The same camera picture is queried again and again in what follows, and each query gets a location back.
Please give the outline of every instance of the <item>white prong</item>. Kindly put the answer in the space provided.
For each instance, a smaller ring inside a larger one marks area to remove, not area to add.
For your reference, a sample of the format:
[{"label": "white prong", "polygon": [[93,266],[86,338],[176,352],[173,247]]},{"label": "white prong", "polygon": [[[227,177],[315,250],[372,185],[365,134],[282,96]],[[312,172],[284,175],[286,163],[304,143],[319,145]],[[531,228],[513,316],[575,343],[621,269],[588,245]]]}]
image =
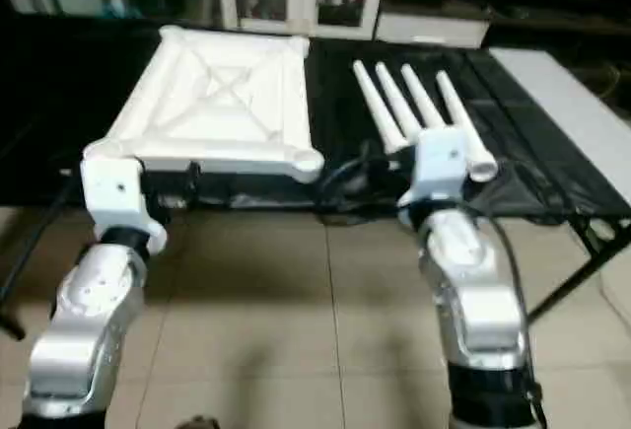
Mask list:
[{"label": "white prong", "polygon": [[466,161],[469,176],[476,182],[487,182],[491,180],[497,175],[499,170],[495,158],[484,146],[447,72],[439,72],[436,75],[436,80],[441,89],[441,94],[445,99],[445,104],[447,104],[447,110],[452,116],[452,120],[464,130],[464,134],[466,135]]},{"label": "white prong", "polygon": [[410,143],[416,143],[418,141],[418,135],[423,128],[414,116],[412,109],[403,98],[403,94],[399,91],[394,79],[390,76],[386,65],[382,62],[378,62],[375,70],[377,71],[377,77],[379,77],[384,87],[387,101],[392,107],[394,116],[398,120],[398,124],[401,125],[405,138],[407,138]]},{"label": "white prong", "polygon": [[355,61],[353,63],[353,71],[355,72],[355,77],[357,77],[357,82],[359,82],[359,87],[364,94],[366,104],[368,104],[368,109],[371,111],[377,130],[382,137],[382,141],[386,147],[386,153],[394,153],[408,146],[407,141],[405,141],[405,138],[403,138],[401,134],[401,130],[399,130],[396,123],[394,123],[394,119],[390,115],[386,104],[384,104],[382,96],[379,95],[375,84],[373,84],[368,72],[366,72],[362,61]]},{"label": "white prong", "polygon": [[407,88],[410,90],[416,106],[421,112],[423,120],[425,120],[425,126],[428,128],[444,127],[445,121],[436,110],[436,106],[430,99],[430,96],[427,95],[427,91],[423,87],[423,84],[421,84],[419,78],[416,77],[412,67],[409,64],[405,64],[401,68],[401,73],[403,74],[405,84],[407,84]]}]

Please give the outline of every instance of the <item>black table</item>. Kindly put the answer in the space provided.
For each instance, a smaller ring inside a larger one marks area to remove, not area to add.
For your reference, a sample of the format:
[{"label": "black table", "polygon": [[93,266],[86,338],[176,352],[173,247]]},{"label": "black table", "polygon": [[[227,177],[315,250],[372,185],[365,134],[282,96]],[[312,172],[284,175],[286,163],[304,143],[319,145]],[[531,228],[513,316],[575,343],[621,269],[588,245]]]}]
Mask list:
[{"label": "black table", "polygon": [[[105,135],[160,42],[145,21],[18,17],[5,28],[0,131],[4,205],[49,204],[83,148]],[[497,217],[540,223],[569,222],[591,259],[530,314],[534,321],[631,242],[631,207],[566,134],[486,51],[313,39],[306,60],[314,146],[326,159],[324,175],[357,157],[379,135],[351,70],[355,59],[369,71],[382,60],[403,85],[399,67],[410,63],[437,105],[434,77],[446,69],[478,131],[500,164],[492,182],[465,185],[464,197]],[[163,194],[186,191],[188,178],[148,174]],[[313,210],[315,203],[353,209],[357,196],[317,197],[317,185],[285,178],[202,176],[199,206]],[[379,194],[374,205],[393,212],[399,190]],[[74,197],[81,204],[80,192]],[[610,225],[613,238],[599,237],[593,219]]]}]

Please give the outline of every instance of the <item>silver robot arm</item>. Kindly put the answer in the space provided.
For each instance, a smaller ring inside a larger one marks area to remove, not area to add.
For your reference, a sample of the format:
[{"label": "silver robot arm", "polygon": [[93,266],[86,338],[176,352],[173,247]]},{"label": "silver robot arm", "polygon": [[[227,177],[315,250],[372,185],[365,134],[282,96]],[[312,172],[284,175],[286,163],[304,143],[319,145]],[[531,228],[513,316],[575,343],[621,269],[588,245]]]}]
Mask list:
[{"label": "silver robot arm", "polygon": [[498,273],[493,246],[453,209],[432,213],[419,241],[448,364],[451,429],[540,427],[525,317],[514,287]]},{"label": "silver robot arm", "polygon": [[399,219],[416,232],[432,288],[452,395],[451,429],[545,426],[533,380],[527,323],[496,253],[456,207],[466,177],[461,129],[420,132]]},{"label": "silver robot arm", "polygon": [[101,428],[125,334],[143,307],[147,261],[166,244],[147,211],[134,159],[82,163],[99,242],[61,283],[49,328],[36,342],[23,402],[24,428]]}]

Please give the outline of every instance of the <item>tiled floor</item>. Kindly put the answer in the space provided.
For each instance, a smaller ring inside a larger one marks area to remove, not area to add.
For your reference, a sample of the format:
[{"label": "tiled floor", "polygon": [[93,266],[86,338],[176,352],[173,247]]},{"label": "tiled floor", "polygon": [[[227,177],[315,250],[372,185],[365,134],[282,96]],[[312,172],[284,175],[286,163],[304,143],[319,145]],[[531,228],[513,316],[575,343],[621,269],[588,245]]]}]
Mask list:
[{"label": "tiled floor", "polygon": [[[0,275],[35,215],[10,212],[0,211]],[[530,302],[586,258],[565,228],[506,224]],[[90,228],[84,214],[62,217],[21,281],[13,305],[30,334],[0,334],[0,429],[19,418],[48,299]],[[395,222],[325,230],[310,215],[194,213],[170,237],[125,343],[108,427],[175,429],[197,414],[225,429],[446,427],[431,296]],[[631,427],[631,337],[596,282],[532,337],[552,429]]]}]

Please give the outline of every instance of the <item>white plastic frame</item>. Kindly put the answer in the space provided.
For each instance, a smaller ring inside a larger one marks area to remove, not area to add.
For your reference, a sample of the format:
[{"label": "white plastic frame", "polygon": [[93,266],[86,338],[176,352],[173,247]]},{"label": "white plastic frame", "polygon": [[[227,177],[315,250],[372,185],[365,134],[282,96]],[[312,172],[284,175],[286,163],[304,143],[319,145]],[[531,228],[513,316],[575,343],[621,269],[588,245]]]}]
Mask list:
[{"label": "white plastic frame", "polygon": [[107,136],[85,158],[136,157],[149,171],[319,176],[303,37],[178,27],[163,37]]}]

